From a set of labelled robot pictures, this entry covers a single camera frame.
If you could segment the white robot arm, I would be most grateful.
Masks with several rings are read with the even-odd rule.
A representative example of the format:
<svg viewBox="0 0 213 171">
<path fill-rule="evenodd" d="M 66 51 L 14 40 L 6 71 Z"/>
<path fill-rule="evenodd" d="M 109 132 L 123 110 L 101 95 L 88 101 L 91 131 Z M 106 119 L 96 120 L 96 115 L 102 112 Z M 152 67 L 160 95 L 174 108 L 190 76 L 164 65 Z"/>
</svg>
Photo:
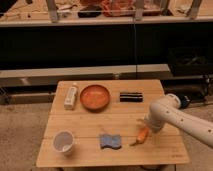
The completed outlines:
<svg viewBox="0 0 213 171">
<path fill-rule="evenodd" d="M 213 148 L 213 122 L 184 113 L 180 107 L 180 98 L 167 94 L 150 104 L 144 122 L 153 133 L 158 133 L 166 123 L 171 124 Z"/>
</svg>

